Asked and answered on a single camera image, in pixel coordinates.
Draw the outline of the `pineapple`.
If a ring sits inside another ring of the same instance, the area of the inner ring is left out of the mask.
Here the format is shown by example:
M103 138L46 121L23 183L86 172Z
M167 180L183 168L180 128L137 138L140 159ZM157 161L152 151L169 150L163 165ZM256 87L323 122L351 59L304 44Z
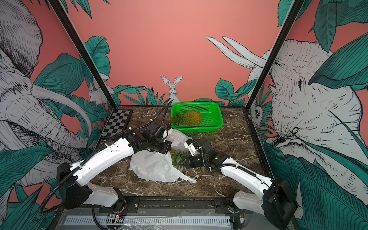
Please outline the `pineapple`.
M197 126L202 122L202 114L198 111L188 111L182 114L175 114L171 119L176 126Z
M173 166L179 171L183 171L184 165L186 164L187 153L180 150L170 150Z

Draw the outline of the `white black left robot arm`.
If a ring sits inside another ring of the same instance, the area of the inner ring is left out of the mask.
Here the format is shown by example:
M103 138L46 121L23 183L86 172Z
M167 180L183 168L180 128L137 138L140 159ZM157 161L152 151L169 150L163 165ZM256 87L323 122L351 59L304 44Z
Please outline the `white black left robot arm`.
M140 129L126 130L115 143L91 155L90 159L59 166L57 181L61 184L59 192L65 209L98 205L110 212L123 211L127 203L118 189L97 186L91 180L139 151L167 154L171 149L171 142L166 139L170 130L170 125L152 121Z

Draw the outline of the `white plastic bag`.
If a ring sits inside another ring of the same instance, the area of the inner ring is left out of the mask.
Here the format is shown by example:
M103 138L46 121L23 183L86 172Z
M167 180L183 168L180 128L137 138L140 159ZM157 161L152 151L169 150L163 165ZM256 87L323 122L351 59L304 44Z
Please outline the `white plastic bag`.
M170 130L167 138L168 141L172 142L172 149L186 153L188 153L188 150L184 147L184 143L188 139L191 138L176 129ZM196 183L195 179L183 174L173 166L170 153L161 154L142 150L131 157L129 169L143 180L172 183L182 179L190 183Z

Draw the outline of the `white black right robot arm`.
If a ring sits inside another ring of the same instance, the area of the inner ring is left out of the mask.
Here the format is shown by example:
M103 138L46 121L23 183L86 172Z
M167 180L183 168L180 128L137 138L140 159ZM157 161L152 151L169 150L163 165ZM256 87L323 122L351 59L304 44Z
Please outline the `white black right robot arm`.
M260 175L242 166L229 155L216 151L205 138L189 139L184 147L188 150L185 168L205 167L235 180L252 192L235 193L231 201L237 209L262 214L279 230L288 229L299 205L286 181Z

